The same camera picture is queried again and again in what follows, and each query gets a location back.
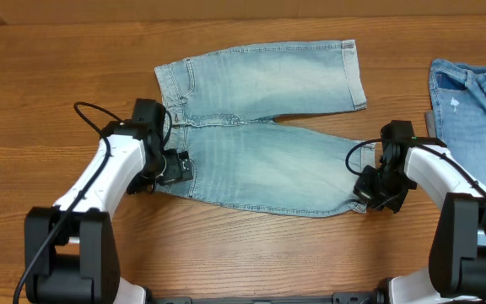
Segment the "light blue denim shorts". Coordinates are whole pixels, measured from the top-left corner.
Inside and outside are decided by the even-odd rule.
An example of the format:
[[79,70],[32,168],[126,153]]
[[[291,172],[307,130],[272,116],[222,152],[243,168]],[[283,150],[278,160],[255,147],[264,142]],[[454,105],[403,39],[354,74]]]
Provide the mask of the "light blue denim shorts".
[[192,179],[165,193],[270,214],[365,211],[353,188],[374,145],[277,123],[366,108],[355,41],[237,46],[154,72],[172,117],[168,147],[192,164]]

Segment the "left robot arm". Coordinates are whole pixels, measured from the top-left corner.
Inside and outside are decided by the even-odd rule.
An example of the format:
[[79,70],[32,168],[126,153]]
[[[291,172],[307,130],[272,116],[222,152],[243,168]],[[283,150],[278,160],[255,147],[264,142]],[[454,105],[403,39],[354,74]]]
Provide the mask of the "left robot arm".
[[125,194],[192,179],[186,151],[167,149],[172,116],[137,99],[132,117],[95,127],[99,147],[75,184],[51,207],[24,219],[24,266],[13,294],[31,303],[153,302],[151,291],[122,278],[111,219]]

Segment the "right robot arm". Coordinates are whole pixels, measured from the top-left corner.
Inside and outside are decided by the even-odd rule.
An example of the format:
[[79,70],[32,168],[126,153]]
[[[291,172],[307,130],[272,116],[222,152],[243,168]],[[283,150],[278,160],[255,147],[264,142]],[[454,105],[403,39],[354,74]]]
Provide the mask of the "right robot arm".
[[486,186],[470,175],[446,144],[417,137],[410,121],[393,120],[376,140],[380,166],[358,173],[354,194],[375,210],[398,212],[421,187],[440,218],[427,267],[382,280],[369,303],[486,303]]

